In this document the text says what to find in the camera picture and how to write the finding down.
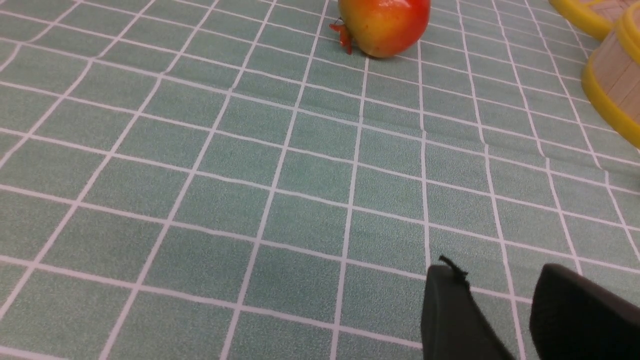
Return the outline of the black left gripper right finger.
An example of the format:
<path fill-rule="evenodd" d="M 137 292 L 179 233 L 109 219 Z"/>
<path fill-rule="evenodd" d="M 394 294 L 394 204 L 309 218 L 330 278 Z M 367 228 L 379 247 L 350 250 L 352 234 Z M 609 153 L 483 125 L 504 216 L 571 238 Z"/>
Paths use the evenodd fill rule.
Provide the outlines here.
<path fill-rule="evenodd" d="M 541 360 L 640 357 L 638 306 L 557 263 L 542 267 L 529 330 Z"/>

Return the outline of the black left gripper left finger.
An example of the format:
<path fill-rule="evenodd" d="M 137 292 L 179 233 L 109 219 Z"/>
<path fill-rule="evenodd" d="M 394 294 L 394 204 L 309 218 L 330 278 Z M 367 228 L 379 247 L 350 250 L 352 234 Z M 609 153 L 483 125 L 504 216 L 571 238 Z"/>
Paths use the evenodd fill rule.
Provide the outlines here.
<path fill-rule="evenodd" d="M 423 292 L 421 337 L 425 360 L 513 360 L 471 293 L 467 272 L 440 256 Z"/>

